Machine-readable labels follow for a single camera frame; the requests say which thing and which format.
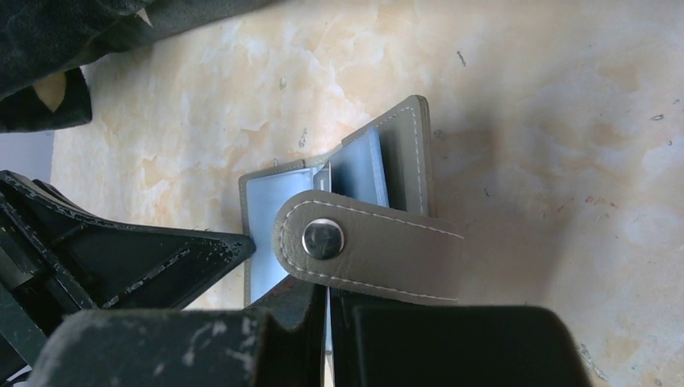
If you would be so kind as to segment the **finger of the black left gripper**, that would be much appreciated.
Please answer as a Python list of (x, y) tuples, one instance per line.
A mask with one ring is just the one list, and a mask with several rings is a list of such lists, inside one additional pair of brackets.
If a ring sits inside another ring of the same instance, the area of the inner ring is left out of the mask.
[(1, 173), (1, 378), (81, 310), (182, 309), (255, 252), (246, 235), (100, 218), (56, 187)]

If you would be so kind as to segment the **grey leather card holder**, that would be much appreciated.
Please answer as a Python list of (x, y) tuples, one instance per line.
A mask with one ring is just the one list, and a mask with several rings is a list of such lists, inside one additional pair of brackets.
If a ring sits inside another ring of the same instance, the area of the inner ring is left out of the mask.
[(411, 95), (320, 156), (239, 180), (256, 245), (245, 301), (285, 277), (421, 305), (457, 303), (465, 234), (438, 219), (428, 100)]

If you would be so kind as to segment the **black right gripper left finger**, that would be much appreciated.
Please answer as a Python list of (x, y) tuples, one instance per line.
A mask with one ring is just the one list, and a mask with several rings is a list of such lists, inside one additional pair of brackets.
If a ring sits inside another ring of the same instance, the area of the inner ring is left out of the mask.
[(242, 310), (83, 310), (30, 386), (320, 386), (326, 289), (287, 277)]

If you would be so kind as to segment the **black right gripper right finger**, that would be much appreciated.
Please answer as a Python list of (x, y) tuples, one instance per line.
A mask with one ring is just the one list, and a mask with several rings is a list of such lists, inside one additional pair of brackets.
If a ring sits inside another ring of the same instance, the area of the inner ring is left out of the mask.
[(588, 386), (565, 324), (536, 306), (418, 306), (334, 289), (338, 386)]

